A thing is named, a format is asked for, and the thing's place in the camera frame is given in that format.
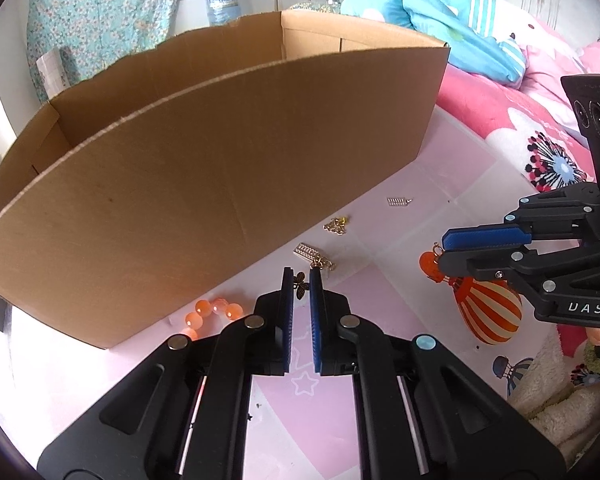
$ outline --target brown cardboard box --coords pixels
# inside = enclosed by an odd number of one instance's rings
[[[411,30],[283,11],[120,60],[0,166],[0,295],[120,343],[411,162],[447,57]]]

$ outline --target blue water jug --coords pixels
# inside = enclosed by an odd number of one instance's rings
[[[238,0],[206,0],[206,15],[213,27],[240,18],[242,13]]]

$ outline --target screw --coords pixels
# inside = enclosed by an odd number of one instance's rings
[[[433,350],[436,347],[436,340],[430,335],[421,335],[416,339],[416,346],[422,350]]]
[[[172,335],[167,341],[170,350],[182,350],[189,344],[189,338],[184,334]]]
[[[542,284],[542,288],[544,288],[544,290],[547,292],[553,292],[555,290],[555,282],[552,280],[546,280]]]
[[[340,318],[340,324],[344,328],[355,328],[360,324],[360,318],[352,316],[351,314],[347,314],[346,316],[342,316]]]
[[[244,324],[247,328],[260,328],[264,326],[264,318],[262,316],[249,316],[245,318]]]

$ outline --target blue hot air balloon print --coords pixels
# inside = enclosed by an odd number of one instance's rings
[[[509,359],[506,357],[502,355],[496,357],[493,362],[493,373],[497,378],[507,380],[507,397],[509,397],[513,390],[516,389],[516,386],[518,386],[518,383],[522,380],[522,377],[525,375],[533,361],[534,359],[532,357],[527,357],[526,359],[522,359],[522,361],[515,366],[511,366],[509,364]]]

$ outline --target hot air balloon print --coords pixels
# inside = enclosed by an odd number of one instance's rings
[[[513,390],[516,389],[518,383],[522,380],[527,370],[531,366],[531,363],[534,361],[532,357],[527,357],[522,359],[515,366],[511,366],[509,364],[509,359],[506,357],[499,355],[496,357],[493,362],[493,373],[499,379],[507,380],[507,397],[511,395]]]
[[[439,244],[420,256],[420,268],[434,282],[448,283],[468,329],[483,343],[505,343],[522,321],[520,296],[504,280],[477,282],[473,278],[451,278],[438,268],[443,249]]]

